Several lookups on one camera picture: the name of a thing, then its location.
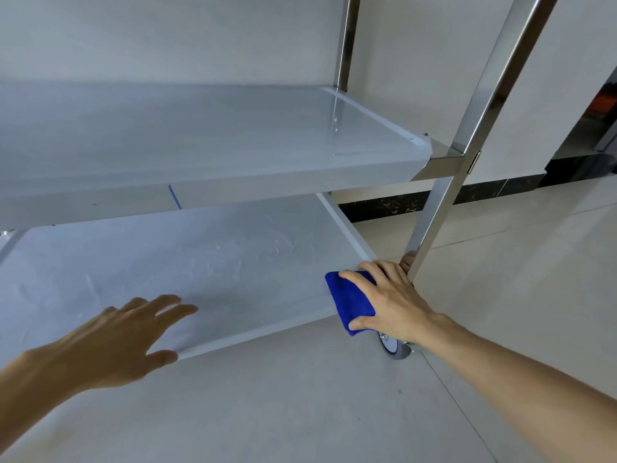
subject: tile floor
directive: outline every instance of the tile floor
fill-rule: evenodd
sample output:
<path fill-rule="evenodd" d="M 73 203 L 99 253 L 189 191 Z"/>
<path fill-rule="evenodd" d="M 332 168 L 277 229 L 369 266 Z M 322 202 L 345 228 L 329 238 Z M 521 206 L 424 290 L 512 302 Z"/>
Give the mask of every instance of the tile floor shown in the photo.
<path fill-rule="evenodd" d="M 357 227 L 393 259 L 417 217 Z M 616 234 L 617 176 L 458 205 L 416 285 L 476 333 L 617 396 Z M 439 359 L 391 361 L 335 317 L 80 395 L 1 460 L 541 461 Z"/>
<path fill-rule="evenodd" d="M 401 253 L 417 214 L 358 223 Z M 617 176 L 454 207 L 416 280 L 482 334 L 617 396 Z M 425 353 L 499 463 L 542 459 L 448 366 Z"/>

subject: caster wheel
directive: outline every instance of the caster wheel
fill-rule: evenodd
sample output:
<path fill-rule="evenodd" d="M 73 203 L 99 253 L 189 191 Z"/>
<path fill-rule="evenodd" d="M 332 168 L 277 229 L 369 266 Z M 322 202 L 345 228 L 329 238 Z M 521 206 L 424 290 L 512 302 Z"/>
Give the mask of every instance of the caster wheel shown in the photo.
<path fill-rule="evenodd" d="M 380 336 L 381 345 L 384 347 L 386 354 L 394 360 L 405 359 L 412 353 L 412 348 L 404 341 L 390 338 L 387 334 L 377 332 Z"/>

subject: blue marking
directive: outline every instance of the blue marking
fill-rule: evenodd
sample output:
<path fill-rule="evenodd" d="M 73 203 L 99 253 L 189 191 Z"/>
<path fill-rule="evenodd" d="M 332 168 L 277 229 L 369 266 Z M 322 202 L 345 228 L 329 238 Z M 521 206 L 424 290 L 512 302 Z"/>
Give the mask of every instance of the blue marking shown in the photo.
<path fill-rule="evenodd" d="M 168 185 L 168 187 L 169 187 L 169 192 L 174 197 L 174 201 L 176 202 L 176 205 L 178 205 L 178 209 L 182 209 L 182 207 L 180 206 L 180 202 L 178 201 L 178 198 L 176 197 L 176 194 L 174 193 L 174 189 L 172 188 L 171 185 Z"/>

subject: metal shelving unit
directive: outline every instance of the metal shelving unit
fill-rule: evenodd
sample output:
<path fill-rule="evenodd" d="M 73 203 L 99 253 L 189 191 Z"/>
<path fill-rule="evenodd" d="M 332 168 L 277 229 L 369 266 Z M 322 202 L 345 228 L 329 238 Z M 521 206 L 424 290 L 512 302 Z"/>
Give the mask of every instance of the metal shelving unit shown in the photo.
<path fill-rule="evenodd" d="M 450 146 L 346 96 L 360 0 L 334 88 L 1 84 L 0 362 L 136 294 L 218 306 L 181 357 L 332 315 L 323 274 L 374 254 L 323 192 L 436 178 L 413 280 L 556 1 L 514 0 Z"/>

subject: cleaning cloth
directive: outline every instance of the cleaning cloth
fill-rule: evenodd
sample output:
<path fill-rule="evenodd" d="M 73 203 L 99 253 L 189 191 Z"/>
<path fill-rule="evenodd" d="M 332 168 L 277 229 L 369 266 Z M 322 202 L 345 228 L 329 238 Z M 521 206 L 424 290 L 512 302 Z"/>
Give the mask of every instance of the cleaning cloth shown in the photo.
<path fill-rule="evenodd" d="M 366 271 L 358 271 L 367 280 L 375 284 L 373 277 Z M 332 298 L 335 300 L 336 310 L 339 312 L 339 317 L 343 322 L 343 327 L 351 334 L 358 334 L 361 331 L 349 329 L 349 322 L 353 319 L 363 316 L 372 316 L 375 314 L 375 309 L 366 298 L 366 295 L 351 281 L 344 280 L 339 276 L 338 272 L 330 272 L 326 275 L 326 282 L 330 288 Z"/>

